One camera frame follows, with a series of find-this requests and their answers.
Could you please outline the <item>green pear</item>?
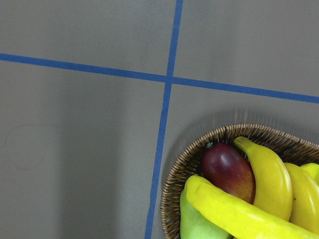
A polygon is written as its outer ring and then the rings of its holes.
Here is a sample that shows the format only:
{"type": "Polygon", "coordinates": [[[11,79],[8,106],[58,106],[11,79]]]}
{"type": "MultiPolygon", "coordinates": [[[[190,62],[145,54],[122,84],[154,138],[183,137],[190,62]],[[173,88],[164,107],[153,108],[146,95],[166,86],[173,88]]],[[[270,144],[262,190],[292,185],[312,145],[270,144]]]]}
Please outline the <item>green pear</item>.
{"type": "Polygon", "coordinates": [[[225,230],[208,221],[192,207],[185,191],[180,195],[180,238],[181,239],[232,239],[225,230]]]}

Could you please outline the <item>bright yellow banana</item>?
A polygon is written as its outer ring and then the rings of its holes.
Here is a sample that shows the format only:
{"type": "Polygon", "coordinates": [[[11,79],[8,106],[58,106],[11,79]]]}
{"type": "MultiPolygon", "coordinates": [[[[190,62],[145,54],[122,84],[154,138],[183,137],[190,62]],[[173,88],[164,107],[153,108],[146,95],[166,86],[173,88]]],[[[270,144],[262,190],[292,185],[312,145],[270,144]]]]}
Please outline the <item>bright yellow banana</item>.
{"type": "Polygon", "coordinates": [[[199,213],[238,239],[317,239],[307,231],[192,175],[184,186],[187,200],[199,213]]]}

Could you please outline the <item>yellow banana in basket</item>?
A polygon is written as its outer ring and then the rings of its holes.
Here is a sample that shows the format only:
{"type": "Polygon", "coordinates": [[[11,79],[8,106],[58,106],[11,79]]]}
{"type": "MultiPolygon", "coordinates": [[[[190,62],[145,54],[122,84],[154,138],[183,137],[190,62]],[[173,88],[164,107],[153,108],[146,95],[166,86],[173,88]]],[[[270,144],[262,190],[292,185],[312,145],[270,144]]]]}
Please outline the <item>yellow banana in basket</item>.
{"type": "Polygon", "coordinates": [[[301,166],[301,168],[306,171],[314,181],[319,184],[319,165],[316,163],[307,163],[301,166]]]}

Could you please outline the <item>large yellow banana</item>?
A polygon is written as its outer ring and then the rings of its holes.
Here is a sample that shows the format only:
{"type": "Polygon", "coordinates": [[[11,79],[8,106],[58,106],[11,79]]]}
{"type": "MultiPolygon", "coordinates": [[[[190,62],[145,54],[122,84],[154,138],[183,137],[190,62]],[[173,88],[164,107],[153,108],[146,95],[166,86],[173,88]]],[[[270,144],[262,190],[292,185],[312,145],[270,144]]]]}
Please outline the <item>large yellow banana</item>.
{"type": "Polygon", "coordinates": [[[285,163],[289,173],[293,208],[290,222],[312,233],[319,233],[319,186],[301,167],[285,163]]]}

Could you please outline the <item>red mango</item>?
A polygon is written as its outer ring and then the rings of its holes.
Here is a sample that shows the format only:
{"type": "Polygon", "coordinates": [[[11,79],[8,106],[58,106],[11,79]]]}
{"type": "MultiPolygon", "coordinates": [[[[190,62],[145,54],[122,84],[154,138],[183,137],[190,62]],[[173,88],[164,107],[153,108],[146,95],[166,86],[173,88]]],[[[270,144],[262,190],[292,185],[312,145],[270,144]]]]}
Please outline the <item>red mango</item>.
{"type": "Polygon", "coordinates": [[[208,143],[200,162],[201,175],[221,190],[253,204],[255,177],[248,161],[225,143],[208,143]]]}

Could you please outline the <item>brown wicker basket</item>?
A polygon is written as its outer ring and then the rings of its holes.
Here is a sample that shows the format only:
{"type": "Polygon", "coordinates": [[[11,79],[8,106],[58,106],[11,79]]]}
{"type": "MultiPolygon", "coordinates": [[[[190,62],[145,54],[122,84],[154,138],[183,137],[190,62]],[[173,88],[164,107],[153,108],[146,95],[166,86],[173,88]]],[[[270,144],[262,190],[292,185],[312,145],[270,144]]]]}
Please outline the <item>brown wicker basket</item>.
{"type": "Polygon", "coordinates": [[[199,163],[205,146],[210,142],[232,144],[238,136],[244,136],[254,143],[272,149],[284,162],[303,165],[319,161],[317,144],[269,126],[240,123],[213,129],[186,147],[165,177],[159,209],[162,230],[166,239],[180,237],[180,193],[188,176],[199,171],[199,163]]]}

